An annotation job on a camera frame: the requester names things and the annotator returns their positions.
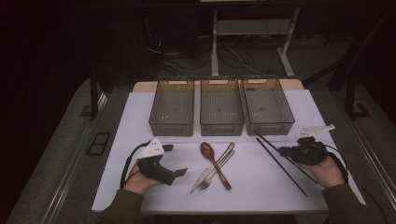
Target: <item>knife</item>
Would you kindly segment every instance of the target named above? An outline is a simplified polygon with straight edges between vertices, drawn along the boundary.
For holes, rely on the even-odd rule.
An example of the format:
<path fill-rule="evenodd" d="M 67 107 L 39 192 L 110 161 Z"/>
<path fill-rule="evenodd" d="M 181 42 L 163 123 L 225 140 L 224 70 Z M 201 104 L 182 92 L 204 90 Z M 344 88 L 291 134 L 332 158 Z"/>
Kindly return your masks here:
<path fill-rule="evenodd" d="M 223 152 L 221 157 L 216 161 L 216 163 L 219 164 L 219 162 L 223 160 L 229 154 L 229 152 L 233 150 L 234 147 L 235 147 L 235 143 L 231 142 L 230 145 L 228 145 L 227 149 Z M 198 177 L 198 179 L 195 181 L 194 185 L 192 186 L 190 194 L 192 194 L 198 188 L 198 186 L 210 175 L 210 173 L 212 173 L 214 169 L 215 166 L 212 165 L 210 167 L 205 168 L 201 172 L 201 175 Z"/>

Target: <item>spoon handle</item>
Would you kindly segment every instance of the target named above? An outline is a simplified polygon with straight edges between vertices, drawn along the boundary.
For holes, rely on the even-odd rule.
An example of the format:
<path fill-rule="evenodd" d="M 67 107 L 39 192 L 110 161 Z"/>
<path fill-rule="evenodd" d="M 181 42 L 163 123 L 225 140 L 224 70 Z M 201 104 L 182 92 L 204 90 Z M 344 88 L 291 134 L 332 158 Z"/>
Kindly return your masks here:
<path fill-rule="evenodd" d="M 228 180 L 225 178 L 224 174 L 222 173 L 222 171 L 220 170 L 220 168 L 219 168 L 218 165 L 216 164 L 215 160 L 211 160 L 211 161 L 212 161 L 213 165 L 215 166 L 216 171 L 218 172 L 219 177 L 220 177 L 221 182 L 223 183 L 224 187 L 225 187 L 226 189 L 231 189 L 232 187 L 231 187 L 230 183 L 229 183 Z"/>

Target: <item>hand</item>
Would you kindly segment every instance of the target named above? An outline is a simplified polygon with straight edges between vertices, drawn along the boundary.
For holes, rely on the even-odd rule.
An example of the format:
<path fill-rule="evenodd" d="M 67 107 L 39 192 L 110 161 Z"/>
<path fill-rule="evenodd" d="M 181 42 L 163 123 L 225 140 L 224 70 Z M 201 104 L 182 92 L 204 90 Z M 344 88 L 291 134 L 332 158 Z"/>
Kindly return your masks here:
<path fill-rule="evenodd" d="M 345 184 L 340 169 L 330 156 L 327 156 L 324 161 L 313 166 L 298 162 L 295 162 L 295 165 L 311 172 L 318 183 L 325 189 Z"/>
<path fill-rule="evenodd" d="M 148 178 L 142 175 L 139 172 L 139 167 L 137 167 L 137 163 L 132 167 L 130 176 L 128 180 L 125 182 L 124 187 L 122 189 L 126 189 L 138 194 L 144 194 L 148 189 L 151 189 L 154 186 L 162 184 L 162 182 Z"/>

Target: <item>silver fork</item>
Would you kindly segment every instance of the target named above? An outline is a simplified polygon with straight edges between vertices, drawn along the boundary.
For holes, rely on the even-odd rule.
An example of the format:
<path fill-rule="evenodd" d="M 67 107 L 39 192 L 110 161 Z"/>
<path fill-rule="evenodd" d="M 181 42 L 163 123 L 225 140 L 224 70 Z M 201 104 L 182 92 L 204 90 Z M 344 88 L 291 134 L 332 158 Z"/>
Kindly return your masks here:
<path fill-rule="evenodd" d="M 233 156 L 234 153 L 235 153 L 235 150 L 231 150 L 231 151 L 227 154 L 227 156 L 225 156 L 225 157 L 219 162 L 219 168 L 221 168 L 221 167 Z M 200 185 L 198 185 L 198 189 L 199 189 L 199 190 L 207 189 L 207 187 L 209 187 L 209 185 L 212 184 L 213 176 L 215 176 L 217 173 L 218 173 L 218 172 L 217 172 L 216 170 L 214 170 L 213 173 L 212 173 L 210 176 L 208 176 L 207 178 L 205 178 L 205 180 L 204 180 Z"/>

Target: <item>white tabletop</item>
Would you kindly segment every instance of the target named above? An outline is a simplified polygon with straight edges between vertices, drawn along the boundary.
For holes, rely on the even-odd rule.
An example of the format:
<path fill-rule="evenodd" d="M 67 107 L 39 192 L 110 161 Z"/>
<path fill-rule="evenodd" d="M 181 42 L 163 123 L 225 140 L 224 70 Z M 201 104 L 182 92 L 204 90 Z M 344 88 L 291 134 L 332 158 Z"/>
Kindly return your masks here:
<path fill-rule="evenodd" d="M 296 146 L 294 135 L 303 126 L 330 125 L 324 123 L 309 91 L 285 91 L 285 94 L 296 121 L 289 135 L 265 136 L 276 147 Z M 136 146 L 154 138 L 149 127 L 154 95 L 154 92 L 130 93 L 92 206 L 93 211 L 102 211 L 111 204 L 120 187 L 120 176 L 126 158 Z M 188 168 L 187 173 L 176 178 L 172 186 L 160 185 L 149 190 L 143 201 L 142 214 L 295 214 L 328 210 L 321 195 L 321 186 L 270 148 L 308 194 L 308 197 L 305 197 L 255 137 L 247 135 L 246 130 L 242 136 L 237 137 L 202 137 L 199 102 L 200 94 L 197 91 L 193 137 L 159 137 L 163 144 L 175 146 L 173 151 L 165 152 L 161 165 L 172 171 Z M 335 147 L 329 133 L 321 133 L 315 137 L 317 141 Z M 200 173 L 211 165 L 199 149 L 204 141 L 215 149 L 216 158 L 230 142 L 235 142 L 235 154 L 221 169 L 233 187 L 231 190 L 225 189 L 215 176 L 208 189 L 196 190 L 190 194 L 191 187 Z M 351 175 L 349 185 L 364 203 Z"/>

